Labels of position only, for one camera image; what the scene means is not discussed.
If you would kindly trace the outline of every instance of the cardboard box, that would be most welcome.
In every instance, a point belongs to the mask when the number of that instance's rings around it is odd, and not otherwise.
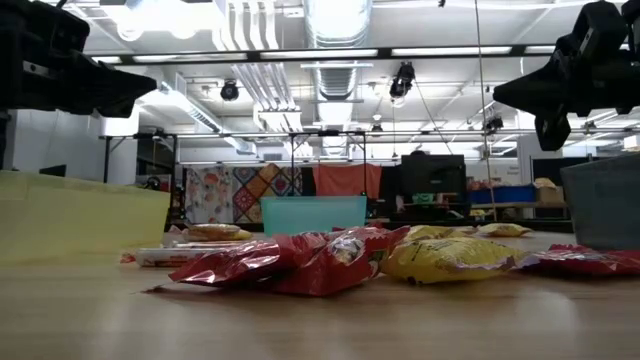
[[[564,203],[564,191],[562,190],[562,186],[558,186],[555,189],[549,187],[537,189],[536,201],[552,204]]]

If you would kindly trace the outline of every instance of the colorful fabric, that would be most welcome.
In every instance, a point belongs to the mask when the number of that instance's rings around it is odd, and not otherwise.
[[[233,222],[230,169],[187,168],[185,214],[194,224]]]
[[[233,222],[260,223],[263,196],[288,196],[292,186],[291,168],[280,168],[269,164],[261,168],[233,168]],[[302,175],[299,168],[294,169],[294,194],[302,193]]]
[[[318,165],[313,169],[317,196],[360,195],[364,191],[365,169],[363,165],[328,166]],[[377,199],[380,192],[382,168],[366,165],[367,197]]]

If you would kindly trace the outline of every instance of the teal plastic bin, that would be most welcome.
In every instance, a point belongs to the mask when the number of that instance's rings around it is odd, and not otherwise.
[[[261,204],[267,236],[362,226],[367,210],[365,196],[263,197]]]

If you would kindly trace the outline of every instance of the ventilation duct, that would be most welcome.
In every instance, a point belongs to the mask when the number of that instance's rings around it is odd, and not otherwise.
[[[365,45],[372,0],[304,0],[304,7],[309,47],[357,48]],[[353,104],[339,101],[352,99],[357,75],[356,68],[314,70],[318,100],[329,101],[318,104],[320,122],[344,127],[351,121]],[[330,155],[346,152],[346,139],[343,138],[324,139],[323,145]]]

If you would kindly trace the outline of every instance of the red chip bag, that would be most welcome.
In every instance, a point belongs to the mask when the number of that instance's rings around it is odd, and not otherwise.
[[[280,293],[326,296],[356,286],[379,273],[387,249],[402,240],[409,227],[389,232],[352,228],[328,234],[329,243],[308,263],[275,279],[270,289]]]
[[[640,274],[640,251],[596,251],[580,245],[551,245],[534,254],[537,264],[528,270],[573,275]]]
[[[307,263],[326,243],[325,237],[317,233],[276,235],[273,241],[251,241],[228,251],[205,254],[169,278],[216,287],[258,281]]]

